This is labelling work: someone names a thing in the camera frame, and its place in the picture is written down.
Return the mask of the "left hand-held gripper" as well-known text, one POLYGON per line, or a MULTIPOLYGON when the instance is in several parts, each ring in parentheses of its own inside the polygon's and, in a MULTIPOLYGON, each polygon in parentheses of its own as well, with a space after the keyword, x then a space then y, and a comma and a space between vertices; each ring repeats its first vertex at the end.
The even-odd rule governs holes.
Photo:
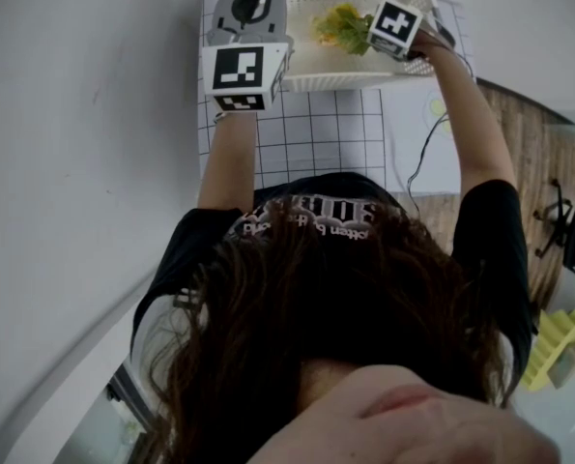
POLYGON ((222 113, 271 109, 293 46, 287 0, 218 0, 202 48, 205 94, 222 113))

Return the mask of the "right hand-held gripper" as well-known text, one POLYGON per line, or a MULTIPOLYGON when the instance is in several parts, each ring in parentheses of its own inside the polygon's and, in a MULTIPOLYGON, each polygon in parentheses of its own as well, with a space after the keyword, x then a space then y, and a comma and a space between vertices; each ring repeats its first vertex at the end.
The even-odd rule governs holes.
POLYGON ((421 48, 434 46, 455 50, 456 41, 437 18, 395 0, 383 0, 368 27, 366 42, 396 61, 424 58, 421 48))

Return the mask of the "yellow flowers with green leaves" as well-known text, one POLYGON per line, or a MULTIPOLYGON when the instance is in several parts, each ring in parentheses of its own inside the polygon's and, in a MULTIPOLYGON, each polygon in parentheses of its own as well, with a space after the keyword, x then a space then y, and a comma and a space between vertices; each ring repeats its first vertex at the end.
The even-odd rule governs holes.
POLYGON ((370 47, 367 37, 373 18, 373 14, 361 14, 354 5, 343 3, 313 16, 311 33, 320 45, 362 56, 370 47))

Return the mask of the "white plastic basket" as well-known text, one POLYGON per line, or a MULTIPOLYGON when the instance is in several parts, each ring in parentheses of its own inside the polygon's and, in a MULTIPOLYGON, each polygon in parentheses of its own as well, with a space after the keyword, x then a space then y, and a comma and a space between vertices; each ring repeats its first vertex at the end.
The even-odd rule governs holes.
MULTIPOLYGON (((350 55, 318 43, 313 21, 341 4, 353 5, 360 14, 374 14, 383 0, 287 0, 287 34, 294 40, 283 85, 291 92, 378 88, 397 80, 430 77, 433 69, 422 59, 397 62, 382 52, 368 50, 350 55)), ((426 16, 437 8, 436 0, 395 0, 426 16)))

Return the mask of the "person's right forearm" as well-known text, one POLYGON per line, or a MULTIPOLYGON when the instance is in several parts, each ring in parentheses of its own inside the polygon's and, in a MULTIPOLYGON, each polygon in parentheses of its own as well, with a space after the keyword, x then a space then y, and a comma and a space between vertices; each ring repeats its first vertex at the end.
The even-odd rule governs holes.
POLYGON ((446 104, 460 167, 461 194, 489 181, 516 185, 503 131, 463 60, 420 31, 413 50, 432 65, 446 104))

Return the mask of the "person's left forearm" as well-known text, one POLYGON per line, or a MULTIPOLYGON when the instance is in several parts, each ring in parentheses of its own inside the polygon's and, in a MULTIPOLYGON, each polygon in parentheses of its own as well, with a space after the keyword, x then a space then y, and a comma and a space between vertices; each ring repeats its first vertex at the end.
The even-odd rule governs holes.
POLYGON ((204 210, 254 207, 256 115, 228 114, 217 121, 197 207, 204 210))

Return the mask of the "person's black printed t-shirt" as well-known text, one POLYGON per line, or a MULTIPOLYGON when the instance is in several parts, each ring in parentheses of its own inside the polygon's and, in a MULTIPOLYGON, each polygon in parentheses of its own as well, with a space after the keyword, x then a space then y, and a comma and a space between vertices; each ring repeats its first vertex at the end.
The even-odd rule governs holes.
POLYGON ((532 345, 516 188, 463 197, 453 249, 366 177, 331 173, 211 203, 179 222, 133 318, 130 359, 166 406, 277 401, 304 372, 396 365, 505 404, 532 345))

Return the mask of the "yellow-green stepped plastic rack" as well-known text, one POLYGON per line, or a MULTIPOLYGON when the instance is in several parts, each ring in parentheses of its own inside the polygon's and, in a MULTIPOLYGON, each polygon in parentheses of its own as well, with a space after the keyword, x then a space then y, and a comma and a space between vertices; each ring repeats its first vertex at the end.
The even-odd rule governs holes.
POLYGON ((537 334, 521 384, 529 392, 558 388, 575 370, 575 309, 540 310, 537 334))

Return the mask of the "black glass partition frame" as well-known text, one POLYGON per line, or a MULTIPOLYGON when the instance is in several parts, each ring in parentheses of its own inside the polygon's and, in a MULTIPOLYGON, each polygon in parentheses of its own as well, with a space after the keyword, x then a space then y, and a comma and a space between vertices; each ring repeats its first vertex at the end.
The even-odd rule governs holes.
POLYGON ((105 395, 122 421, 122 442, 130 448, 126 464, 157 464, 155 413, 128 362, 116 369, 105 386, 105 395))

